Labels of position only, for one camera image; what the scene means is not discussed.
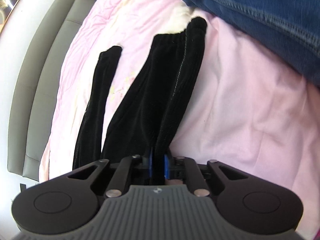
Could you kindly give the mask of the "black corduroy pants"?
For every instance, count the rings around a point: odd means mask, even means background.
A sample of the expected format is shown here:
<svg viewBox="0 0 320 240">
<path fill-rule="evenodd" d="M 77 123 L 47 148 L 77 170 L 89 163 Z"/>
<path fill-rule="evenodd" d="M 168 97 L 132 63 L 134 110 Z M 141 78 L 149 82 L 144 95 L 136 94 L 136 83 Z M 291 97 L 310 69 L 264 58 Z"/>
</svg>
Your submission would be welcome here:
<svg viewBox="0 0 320 240">
<path fill-rule="evenodd" d="M 118 163 L 134 154 L 151 158 L 151 179 L 164 179 L 168 152 L 187 109 L 205 49 L 207 22 L 197 17 L 177 34 L 159 34 L 116 112 L 103 130 L 105 106 L 122 54 L 113 46 L 99 55 L 89 102 L 76 140 L 73 168 L 100 159 Z"/>
</svg>

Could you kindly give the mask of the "pink floral bed quilt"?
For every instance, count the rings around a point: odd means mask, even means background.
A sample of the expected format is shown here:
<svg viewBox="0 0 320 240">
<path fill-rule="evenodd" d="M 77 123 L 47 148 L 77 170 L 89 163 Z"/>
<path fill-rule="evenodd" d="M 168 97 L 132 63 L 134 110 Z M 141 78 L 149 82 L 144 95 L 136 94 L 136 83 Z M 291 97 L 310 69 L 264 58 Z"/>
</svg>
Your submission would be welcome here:
<svg viewBox="0 0 320 240">
<path fill-rule="evenodd" d="M 206 48 L 186 113 L 170 145 L 198 163 L 216 159 L 287 187 L 303 202 L 297 232 L 319 231 L 319 90 L 262 44 L 181 0 L 96 0 L 64 59 L 39 181 L 70 172 L 101 52 L 123 51 L 108 89 L 107 127 L 157 34 L 207 21 Z"/>
</svg>

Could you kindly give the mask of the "grey padded headboard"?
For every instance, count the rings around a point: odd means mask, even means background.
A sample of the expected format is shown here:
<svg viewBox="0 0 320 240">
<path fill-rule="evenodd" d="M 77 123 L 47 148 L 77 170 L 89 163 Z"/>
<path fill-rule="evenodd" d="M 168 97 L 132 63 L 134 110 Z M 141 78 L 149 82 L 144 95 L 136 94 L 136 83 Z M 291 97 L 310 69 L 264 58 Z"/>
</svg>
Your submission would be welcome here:
<svg viewBox="0 0 320 240">
<path fill-rule="evenodd" d="M 11 173 L 39 179 L 68 48 L 96 0 L 55 0 L 31 40 L 17 78 L 8 128 Z"/>
</svg>

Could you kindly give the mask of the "blue denim jeans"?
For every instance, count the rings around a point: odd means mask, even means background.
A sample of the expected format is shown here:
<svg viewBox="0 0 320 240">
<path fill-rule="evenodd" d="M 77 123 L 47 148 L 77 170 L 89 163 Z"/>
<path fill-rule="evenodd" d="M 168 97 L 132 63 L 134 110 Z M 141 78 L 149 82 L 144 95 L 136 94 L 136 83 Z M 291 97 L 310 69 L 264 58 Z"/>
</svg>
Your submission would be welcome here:
<svg viewBox="0 0 320 240">
<path fill-rule="evenodd" d="M 182 0 L 261 42 L 319 86 L 319 0 Z"/>
</svg>

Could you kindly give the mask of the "framed orange fish picture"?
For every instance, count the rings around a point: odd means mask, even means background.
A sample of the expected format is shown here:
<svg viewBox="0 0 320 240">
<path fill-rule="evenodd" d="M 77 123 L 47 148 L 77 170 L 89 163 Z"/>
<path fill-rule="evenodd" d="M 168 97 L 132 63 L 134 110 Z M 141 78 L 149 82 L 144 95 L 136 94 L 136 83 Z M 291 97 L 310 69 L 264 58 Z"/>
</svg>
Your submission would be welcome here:
<svg viewBox="0 0 320 240">
<path fill-rule="evenodd" d="M 0 0 L 0 33 L 20 0 Z"/>
</svg>

